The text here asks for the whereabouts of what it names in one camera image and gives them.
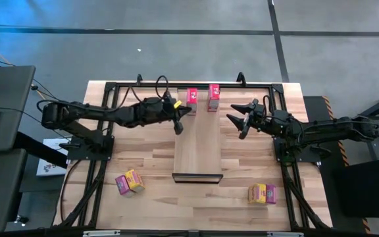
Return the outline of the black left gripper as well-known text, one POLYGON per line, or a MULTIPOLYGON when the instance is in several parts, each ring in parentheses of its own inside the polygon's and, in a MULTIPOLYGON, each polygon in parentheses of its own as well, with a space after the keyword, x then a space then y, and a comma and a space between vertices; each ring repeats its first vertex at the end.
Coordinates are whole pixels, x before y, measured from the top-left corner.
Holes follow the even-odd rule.
POLYGON ((182 102, 173 98, 170 92, 164 92, 161 98, 146 98, 139 111, 141 113, 141 126, 172 121, 175 134, 181 134, 184 127, 180 119, 190 114, 191 107, 182 106, 182 102))

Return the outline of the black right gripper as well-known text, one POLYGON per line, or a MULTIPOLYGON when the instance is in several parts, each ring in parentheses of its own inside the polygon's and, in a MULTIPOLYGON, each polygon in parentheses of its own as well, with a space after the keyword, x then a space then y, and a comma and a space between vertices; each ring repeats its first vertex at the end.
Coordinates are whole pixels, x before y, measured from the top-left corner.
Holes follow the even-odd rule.
POLYGON ((238 118, 234 115, 227 114, 226 117, 240 131, 239 139, 245 139, 250 128, 254 128, 258 132, 264 132, 271 136, 277 136, 277 128, 272 123, 272 119, 267 117, 266 107, 259 104, 258 99, 246 105, 231 104, 231 108, 247 115, 245 119, 238 118))

